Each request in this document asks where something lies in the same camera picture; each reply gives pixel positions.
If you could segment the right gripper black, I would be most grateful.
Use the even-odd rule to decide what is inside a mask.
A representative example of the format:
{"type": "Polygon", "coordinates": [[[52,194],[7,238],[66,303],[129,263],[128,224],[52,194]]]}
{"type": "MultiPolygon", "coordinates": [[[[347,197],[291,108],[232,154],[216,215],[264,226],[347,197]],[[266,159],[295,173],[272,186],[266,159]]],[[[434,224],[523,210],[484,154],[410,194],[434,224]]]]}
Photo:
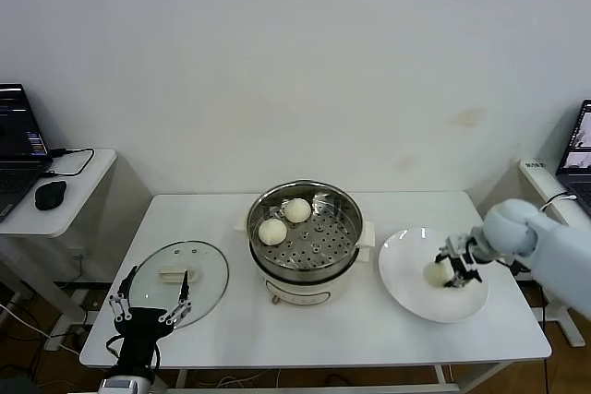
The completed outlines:
{"type": "Polygon", "coordinates": [[[435,257],[437,264],[448,259],[453,269],[453,275],[445,283],[445,288],[464,288],[470,281],[482,283],[483,280],[477,269],[467,267],[467,264],[484,264],[485,260],[478,249],[479,244],[472,234],[456,234],[446,239],[446,244],[435,257]]]}

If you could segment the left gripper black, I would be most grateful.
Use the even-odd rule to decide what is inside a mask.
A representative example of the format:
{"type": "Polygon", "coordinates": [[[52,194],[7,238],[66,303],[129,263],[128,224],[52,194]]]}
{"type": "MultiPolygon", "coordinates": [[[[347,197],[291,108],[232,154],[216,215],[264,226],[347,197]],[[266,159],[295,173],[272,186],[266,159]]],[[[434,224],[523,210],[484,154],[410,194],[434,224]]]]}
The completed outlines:
{"type": "Polygon", "coordinates": [[[109,295],[117,338],[122,340],[114,375],[155,378],[161,364],[158,341],[171,335],[172,325],[177,325],[192,309],[188,300],[188,272],[184,273],[177,305],[166,312],[161,308],[130,309],[128,296],[137,269],[134,266],[121,280],[116,292],[109,295]]]}

